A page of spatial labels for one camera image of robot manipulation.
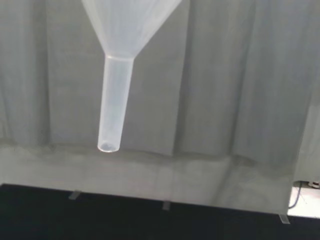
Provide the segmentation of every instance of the black cable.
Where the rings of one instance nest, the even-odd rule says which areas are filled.
[[[295,202],[292,206],[289,206],[289,209],[293,209],[297,205],[298,200],[299,200],[299,196],[300,196],[301,187],[302,187],[302,181],[300,181],[298,195],[296,196]]]

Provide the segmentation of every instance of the gray curtain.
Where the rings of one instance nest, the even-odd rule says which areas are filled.
[[[104,54],[80,0],[0,0],[0,134],[97,144]],[[318,0],[184,0],[133,69],[122,149],[296,160]]]

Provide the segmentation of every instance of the dark floor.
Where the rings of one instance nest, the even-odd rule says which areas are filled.
[[[320,240],[320,219],[3,185],[0,240]]]

